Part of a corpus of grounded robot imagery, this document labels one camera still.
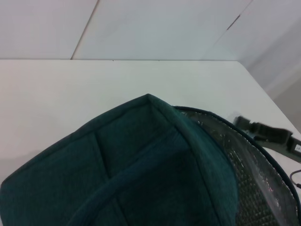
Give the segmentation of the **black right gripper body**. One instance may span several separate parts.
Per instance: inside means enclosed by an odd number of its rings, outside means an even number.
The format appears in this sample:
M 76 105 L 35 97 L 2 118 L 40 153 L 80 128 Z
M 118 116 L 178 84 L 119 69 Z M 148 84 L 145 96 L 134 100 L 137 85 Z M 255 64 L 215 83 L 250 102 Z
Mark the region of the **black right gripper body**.
M 258 143 L 296 162 L 301 162 L 301 141 L 286 129 L 259 125 Z

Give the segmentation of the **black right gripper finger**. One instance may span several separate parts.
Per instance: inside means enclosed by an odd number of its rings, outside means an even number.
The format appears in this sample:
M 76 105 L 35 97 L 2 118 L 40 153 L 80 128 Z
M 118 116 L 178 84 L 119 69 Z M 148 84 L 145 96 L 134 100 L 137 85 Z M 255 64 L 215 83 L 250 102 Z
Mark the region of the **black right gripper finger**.
M 251 122 L 250 120 L 244 118 L 243 116 L 235 117 L 233 124 L 248 134 L 251 138 L 257 141 L 265 141 L 266 138 L 264 135 L 261 134 L 261 129 L 263 128 L 264 124 L 259 122 Z

